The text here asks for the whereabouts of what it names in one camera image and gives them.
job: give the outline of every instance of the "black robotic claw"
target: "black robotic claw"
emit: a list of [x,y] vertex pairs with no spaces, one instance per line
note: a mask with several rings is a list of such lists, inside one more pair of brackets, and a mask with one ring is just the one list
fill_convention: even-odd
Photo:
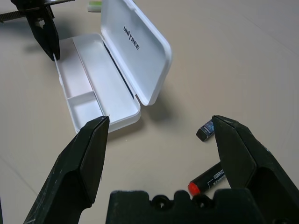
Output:
[[97,195],[109,117],[89,121],[58,156],[25,224],[77,224]]
[[11,0],[18,9],[16,12],[0,14],[0,22],[26,17],[33,36],[46,54],[54,61],[60,59],[59,37],[53,21],[51,5],[74,0]]
[[213,116],[212,122],[230,186],[248,188],[267,223],[299,223],[299,191],[271,152],[238,121]]

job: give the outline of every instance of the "screw hole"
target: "screw hole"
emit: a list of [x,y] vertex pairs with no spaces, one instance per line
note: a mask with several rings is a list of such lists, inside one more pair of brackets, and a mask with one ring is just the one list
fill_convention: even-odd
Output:
[[151,204],[155,209],[165,211],[172,207],[173,202],[164,195],[157,195],[153,198]]
[[196,195],[193,197],[192,202],[200,209],[208,209],[213,206],[212,200],[206,195]]

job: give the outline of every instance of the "beige floor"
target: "beige floor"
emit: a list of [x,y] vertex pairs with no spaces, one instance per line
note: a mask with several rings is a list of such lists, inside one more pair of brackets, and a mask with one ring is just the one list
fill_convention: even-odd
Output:
[[[110,192],[169,198],[218,162],[197,129],[213,114],[247,125],[299,187],[299,3],[296,0],[135,0],[172,45],[158,101],[110,134],[96,203],[80,223],[104,223]],[[99,32],[88,0],[53,7],[60,38]],[[0,13],[14,9],[1,1]],[[54,63],[24,19],[0,24],[0,197],[22,223],[75,132]],[[218,188],[229,187],[222,182]]]

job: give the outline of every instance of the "small black object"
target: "small black object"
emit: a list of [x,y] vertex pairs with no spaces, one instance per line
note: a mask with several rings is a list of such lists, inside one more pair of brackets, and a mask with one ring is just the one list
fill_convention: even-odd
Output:
[[205,123],[200,129],[198,129],[196,136],[202,140],[206,141],[208,138],[210,138],[214,134],[214,125],[212,120],[209,120],[207,123]]
[[220,162],[218,162],[206,172],[192,180],[188,185],[188,189],[193,196],[200,193],[202,194],[209,190],[212,186],[218,184],[224,178],[224,171]]

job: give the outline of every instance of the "white plastic box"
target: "white plastic box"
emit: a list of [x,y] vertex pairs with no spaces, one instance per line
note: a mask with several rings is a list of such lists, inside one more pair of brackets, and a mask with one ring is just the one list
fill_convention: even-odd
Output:
[[103,0],[101,34],[60,41],[55,60],[76,132],[110,117],[109,132],[135,123],[155,103],[172,61],[171,47],[132,0]]

